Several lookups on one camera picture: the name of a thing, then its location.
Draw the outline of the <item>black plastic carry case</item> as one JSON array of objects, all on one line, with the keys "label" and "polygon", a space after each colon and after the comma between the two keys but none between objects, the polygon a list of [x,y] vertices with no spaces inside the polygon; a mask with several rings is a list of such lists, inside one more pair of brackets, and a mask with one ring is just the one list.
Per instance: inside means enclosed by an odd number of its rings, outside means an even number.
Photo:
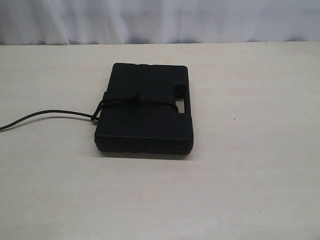
[{"label": "black plastic carry case", "polygon": [[186,156],[194,146],[188,68],[115,63],[94,115],[103,153]]}]

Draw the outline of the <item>white backdrop curtain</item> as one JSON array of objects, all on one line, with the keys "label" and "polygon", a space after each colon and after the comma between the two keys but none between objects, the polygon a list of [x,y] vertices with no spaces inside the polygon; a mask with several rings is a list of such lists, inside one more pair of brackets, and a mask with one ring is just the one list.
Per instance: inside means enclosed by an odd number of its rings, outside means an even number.
[{"label": "white backdrop curtain", "polygon": [[317,0],[3,0],[3,45],[317,41]]}]

